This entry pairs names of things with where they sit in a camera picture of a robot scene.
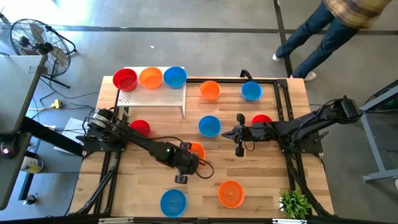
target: gray floor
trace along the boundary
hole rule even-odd
[[[38,19],[49,24],[129,27],[233,27],[276,29],[272,0],[139,0],[139,1],[22,1],[31,10],[20,10],[19,4],[7,2],[3,13],[14,22],[21,18]],[[318,6],[319,0],[280,0],[286,29],[295,29]],[[48,13],[33,10],[45,6]],[[393,1],[373,29],[397,30],[398,2]],[[7,40],[8,30],[0,29],[0,49],[14,54]],[[68,96],[98,91],[102,76],[112,75],[124,66],[185,66],[190,76],[235,77],[242,68],[256,77],[285,77],[283,63],[271,56],[279,46],[279,34],[191,34],[137,32],[61,32],[76,43],[79,53],[72,58],[66,74],[59,77],[72,86],[56,89]],[[319,44],[322,35],[313,36],[292,55],[295,68]],[[348,95],[359,105],[397,79],[398,36],[356,36],[337,50],[315,71],[318,78],[307,83],[311,103]],[[50,93],[40,83],[35,98]],[[66,102],[95,106],[96,95],[75,100],[53,95],[45,105],[60,98]],[[40,115],[43,124],[64,127],[70,117],[83,119],[89,110],[46,111]],[[398,192],[393,179],[365,184],[362,175],[377,171],[362,125],[334,125],[323,139],[326,175],[335,213],[345,218],[396,223]],[[40,203],[22,206],[13,192],[9,206],[0,212],[0,220],[62,215],[73,193],[77,173],[39,174],[31,193],[38,193]],[[59,185],[68,189],[61,194]]]

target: wooden table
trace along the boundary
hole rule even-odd
[[[294,117],[310,111],[304,82],[288,79],[290,100]],[[180,189],[185,193],[188,207],[182,217],[240,217],[270,218],[283,217],[279,211],[279,193],[289,188],[285,157],[279,145],[272,142],[258,142],[252,152],[245,151],[244,157],[236,157],[235,143],[221,137],[205,138],[198,130],[198,122],[205,115],[215,115],[221,120],[221,132],[227,132],[237,125],[236,114],[246,117],[251,125],[257,114],[266,114],[278,120],[274,87],[262,84],[263,96],[256,103],[248,103],[241,97],[242,84],[221,84],[221,96],[217,101],[205,101],[200,96],[200,83],[187,83],[187,111],[182,119],[178,108],[133,108],[129,122],[144,119],[150,124],[151,136],[176,136],[184,141],[199,142],[206,149],[206,159],[215,167],[212,178],[203,180],[197,175],[188,176],[188,184],[175,184],[176,169],[168,168],[152,158],[147,151],[128,144],[122,153],[111,215],[113,217],[164,217],[160,210],[160,198],[168,189]],[[114,106],[117,89],[112,77],[104,77],[97,108]],[[81,166],[81,172],[72,201],[71,212],[77,211],[88,200],[97,187],[103,152],[92,153]],[[319,158],[303,154],[307,185],[324,208],[333,213],[325,172]],[[208,168],[199,172],[206,175]],[[220,204],[218,187],[226,180],[236,180],[244,187],[243,204],[228,209]],[[106,204],[108,189],[105,189],[102,207]]]

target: sneaker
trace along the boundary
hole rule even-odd
[[[317,74],[315,72],[309,72],[308,75],[304,78],[305,82],[310,82],[314,80],[317,77]]]
[[[278,61],[281,60],[281,58],[277,58],[277,57],[276,57],[276,54],[274,54],[274,55],[272,56],[272,59],[273,59],[275,62],[278,62]]]

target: white shelf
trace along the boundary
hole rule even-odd
[[[137,76],[148,67],[125,67],[134,70]],[[164,74],[170,67],[156,67]],[[118,106],[147,106],[147,107],[179,107],[181,115],[185,117],[185,95],[187,92],[187,86],[184,85],[178,90],[171,89],[164,82],[156,90],[148,90],[138,83],[135,90],[131,92],[120,91],[118,98]]]

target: green plant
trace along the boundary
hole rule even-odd
[[[286,190],[284,193],[280,194],[280,203],[284,212],[289,218],[299,218],[305,219],[305,215],[308,215],[308,209],[312,206],[308,202],[308,198],[305,195],[300,194],[298,191],[294,190],[289,192]]]

